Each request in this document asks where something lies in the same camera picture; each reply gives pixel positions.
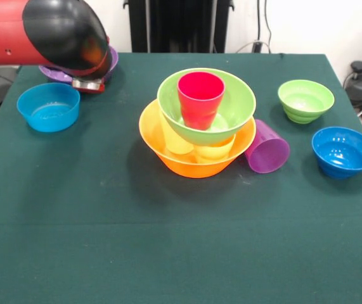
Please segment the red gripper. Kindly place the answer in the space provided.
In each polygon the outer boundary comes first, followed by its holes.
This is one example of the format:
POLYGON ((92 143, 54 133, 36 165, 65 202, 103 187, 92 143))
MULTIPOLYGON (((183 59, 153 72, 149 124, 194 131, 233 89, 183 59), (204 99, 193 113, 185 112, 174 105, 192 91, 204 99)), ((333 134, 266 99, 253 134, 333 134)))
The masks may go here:
POLYGON ((103 82, 79 82, 79 90, 81 92, 99 94, 105 91, 103 82))

